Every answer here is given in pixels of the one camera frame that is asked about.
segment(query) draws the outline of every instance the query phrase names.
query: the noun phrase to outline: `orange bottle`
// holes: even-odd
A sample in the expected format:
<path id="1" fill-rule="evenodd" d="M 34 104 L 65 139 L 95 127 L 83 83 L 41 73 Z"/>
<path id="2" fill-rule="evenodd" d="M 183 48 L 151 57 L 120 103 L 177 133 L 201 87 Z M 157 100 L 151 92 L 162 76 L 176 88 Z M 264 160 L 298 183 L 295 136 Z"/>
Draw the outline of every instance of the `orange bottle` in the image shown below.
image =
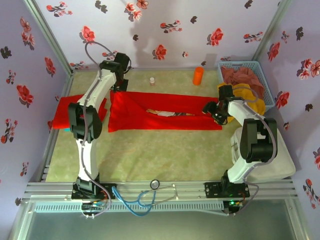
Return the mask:
<path id="1" fill-rule="evenodd" d="M 200 85 L 202 81 L 202 76 L 204 75 L 204 68 L 201 66 L 198 66 L 194 70 L 194 75 L 193 75 L 193 84 L 194 85 Z"/>

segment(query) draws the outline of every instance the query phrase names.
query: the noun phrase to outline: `floral wallpaper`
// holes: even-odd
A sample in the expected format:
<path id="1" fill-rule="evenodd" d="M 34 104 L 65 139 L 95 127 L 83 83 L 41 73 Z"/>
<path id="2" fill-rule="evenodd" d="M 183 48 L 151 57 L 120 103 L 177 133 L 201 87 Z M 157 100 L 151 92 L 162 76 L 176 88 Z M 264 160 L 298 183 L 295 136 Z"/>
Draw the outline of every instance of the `floral wallpaper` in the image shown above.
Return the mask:
<path id="1" fill-rule="evenodd" d="M 70 67 L 95 67 L 84 44 L 127 54 L 134 68 L 214 68 L 251 60 L 279 0 L 35 0 Z M 98 62 L 105 50 L 91 45 Z"/>
<path id="2" fill-rule="evenodd" d="M 58 13 L 63 7 L 53 8 Z M 67 73 L 23 1 L 1 3 L 0 28 L 0 213 L 6 213 L 0 240 L 6 240 L 43 160 Z"/>
<path id="3" fill-rule="evenodd" d="M 312 239 L 320 239 L 319 8 L 317 0 L 293 1 L 259 57 L 276 102 L 267 115 L 277 120 L 295 163 L 292 179 Z"/>

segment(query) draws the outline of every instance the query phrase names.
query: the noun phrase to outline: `small white bottle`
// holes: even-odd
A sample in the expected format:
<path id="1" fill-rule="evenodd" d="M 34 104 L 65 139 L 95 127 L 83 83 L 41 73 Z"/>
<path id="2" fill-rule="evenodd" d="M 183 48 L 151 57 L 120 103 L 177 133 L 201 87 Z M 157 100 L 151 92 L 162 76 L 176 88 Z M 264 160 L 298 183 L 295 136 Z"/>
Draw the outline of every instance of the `small white bottle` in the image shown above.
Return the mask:
<path id="1" fill-rule="evenodd" d="M 155 85 L 155 78 L 150 77 L 150 86 L 154 86 L 154 85 Z"/>

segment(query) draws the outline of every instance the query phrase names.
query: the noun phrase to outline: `stethoscope chest piece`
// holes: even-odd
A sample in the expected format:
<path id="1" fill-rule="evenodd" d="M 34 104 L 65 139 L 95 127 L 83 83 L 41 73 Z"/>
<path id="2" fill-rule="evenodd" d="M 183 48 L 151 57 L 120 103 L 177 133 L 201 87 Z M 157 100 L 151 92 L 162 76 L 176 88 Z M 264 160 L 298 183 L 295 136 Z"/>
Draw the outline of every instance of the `stethoscope chest piece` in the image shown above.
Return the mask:
<path id="1" fill-rule="evenodd" d="M 160 182 L 157 179 L 154 179 L 150 182 L 150 188 L 153 190 L 158 189 L 160 186 Z"/>

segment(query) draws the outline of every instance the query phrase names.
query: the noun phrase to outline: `glass panel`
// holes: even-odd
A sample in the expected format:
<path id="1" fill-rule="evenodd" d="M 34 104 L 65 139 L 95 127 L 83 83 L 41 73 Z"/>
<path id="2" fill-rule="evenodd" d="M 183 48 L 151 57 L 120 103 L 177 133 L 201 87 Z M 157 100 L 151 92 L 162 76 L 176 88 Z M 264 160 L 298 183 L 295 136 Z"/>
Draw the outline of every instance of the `glass panel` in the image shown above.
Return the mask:
<path id="1" fill-rule="evenodd" d="M 204 212 L 35 213 L 28 240 L 295 240 L 284 201 L 256 200 L 236 217 Z"/>

